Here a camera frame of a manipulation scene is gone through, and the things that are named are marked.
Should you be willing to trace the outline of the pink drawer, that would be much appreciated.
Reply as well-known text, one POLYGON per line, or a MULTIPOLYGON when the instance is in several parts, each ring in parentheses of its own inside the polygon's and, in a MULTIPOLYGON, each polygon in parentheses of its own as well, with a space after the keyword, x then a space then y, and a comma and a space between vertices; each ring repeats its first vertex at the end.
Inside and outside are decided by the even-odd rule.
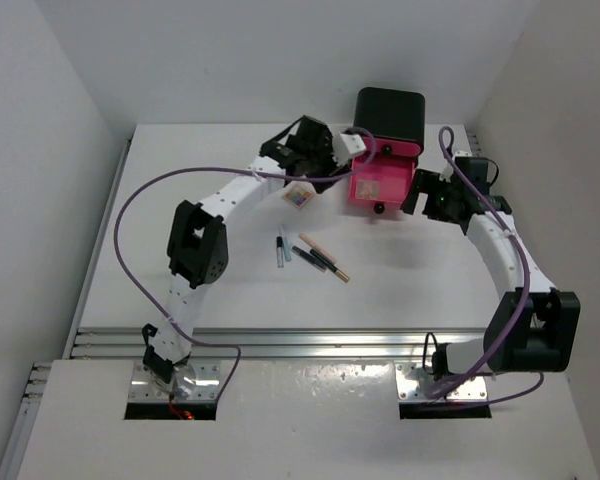
POLYGON ((417 158, 424 151, 424 144, 418 142, 382 138, 377 136, 365 136, 363 140, 369 149, 375 147, 377 156, 417 158))
POLYGON ((407 196, 417 165, 417 158, 376 156, 361 173, 356 173, 350 178, 348 203, 355 207, 371 210, 378 215, 399 210, 407 196), (379 199, 356 199, 355 189, 358 180, 379 181, 379 199))

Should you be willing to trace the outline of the brown concealer palette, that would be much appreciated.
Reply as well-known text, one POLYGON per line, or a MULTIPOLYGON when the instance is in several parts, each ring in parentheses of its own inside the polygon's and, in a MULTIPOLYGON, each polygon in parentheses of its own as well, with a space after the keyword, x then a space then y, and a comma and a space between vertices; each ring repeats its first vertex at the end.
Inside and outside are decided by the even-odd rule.
POLYGON ((380 182, 374 180, 358 180, 356 182, 355 198, 358 200, 378 200, 380 182))

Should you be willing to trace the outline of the pink top drawer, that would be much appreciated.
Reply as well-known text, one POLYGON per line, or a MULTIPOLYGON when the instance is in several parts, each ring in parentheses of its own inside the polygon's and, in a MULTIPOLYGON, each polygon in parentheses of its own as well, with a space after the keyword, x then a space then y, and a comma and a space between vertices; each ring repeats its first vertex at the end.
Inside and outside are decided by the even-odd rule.
POLYGON ((363 140, 369 149, 375 147, 377 156, 417 158, 424 151, 424 144, 418 142, 382 138, 377 136, 365 136, 363 140))

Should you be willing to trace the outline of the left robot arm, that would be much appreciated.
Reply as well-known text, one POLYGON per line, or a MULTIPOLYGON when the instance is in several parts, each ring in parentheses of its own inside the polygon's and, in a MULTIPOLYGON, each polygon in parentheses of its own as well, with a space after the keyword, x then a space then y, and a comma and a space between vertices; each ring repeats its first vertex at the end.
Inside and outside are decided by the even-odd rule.
POLYGON ((167 243, 170 293, 158 307, 163 319, 142 330, 143 364, 157 380, 172 385, 198 343, 193 330, 202 300, 228 267, 229 222, 292 181, 308 179, 321 191, 330 188, 350 175, 353 159, 366 150, 359 133, 338 132, 302 116, 265 141, 246 169, 233 170, 224 187, 177 206, 167 243))

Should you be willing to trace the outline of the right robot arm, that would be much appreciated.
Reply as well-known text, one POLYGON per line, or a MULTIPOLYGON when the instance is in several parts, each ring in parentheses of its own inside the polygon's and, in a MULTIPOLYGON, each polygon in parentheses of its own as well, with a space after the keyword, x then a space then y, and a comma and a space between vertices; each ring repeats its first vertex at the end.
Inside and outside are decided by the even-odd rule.
POLYGON ((581 312, 578 296, 559 289, 520 238, 506 199, 492 195, 486 159, 459 157, 452 174, 419 169, 401 209, 413 213, 420 195, 430 220, 459 226, 487 266, 499 304, 482 338, 441 343, 432 355, 430 397, 479 374, 566 370, 581 312))

